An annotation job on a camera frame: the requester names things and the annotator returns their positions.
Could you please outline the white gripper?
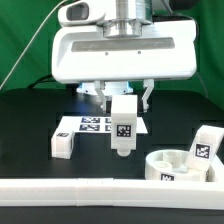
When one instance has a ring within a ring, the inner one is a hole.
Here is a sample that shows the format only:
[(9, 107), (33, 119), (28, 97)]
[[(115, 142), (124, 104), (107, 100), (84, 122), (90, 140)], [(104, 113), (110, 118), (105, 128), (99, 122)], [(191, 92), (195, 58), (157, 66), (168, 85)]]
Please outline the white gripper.
[(94, 82), (106, 112), (103, 81), (144, 80), (143, 111), (154, 80), (187, 79), (196, 71), (192, 20), (156, 22), (139, 37), (106, 38), (98, 26), (64, 27), (52, 47), (52, 75), (61, 83)]

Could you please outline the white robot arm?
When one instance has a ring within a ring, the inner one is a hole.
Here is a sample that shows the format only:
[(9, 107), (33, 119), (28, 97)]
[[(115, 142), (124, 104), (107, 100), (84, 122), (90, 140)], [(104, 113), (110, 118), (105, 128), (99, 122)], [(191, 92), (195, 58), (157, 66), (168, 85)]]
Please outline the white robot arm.
[(103, 104), (109, 82), (141, 81), (142, 108), (156, 80), (196, 72), (196, 22), (152, 13), (152, 0), (77, 0), (58, 11), (52, 75), (60, 83), (92, 83)]

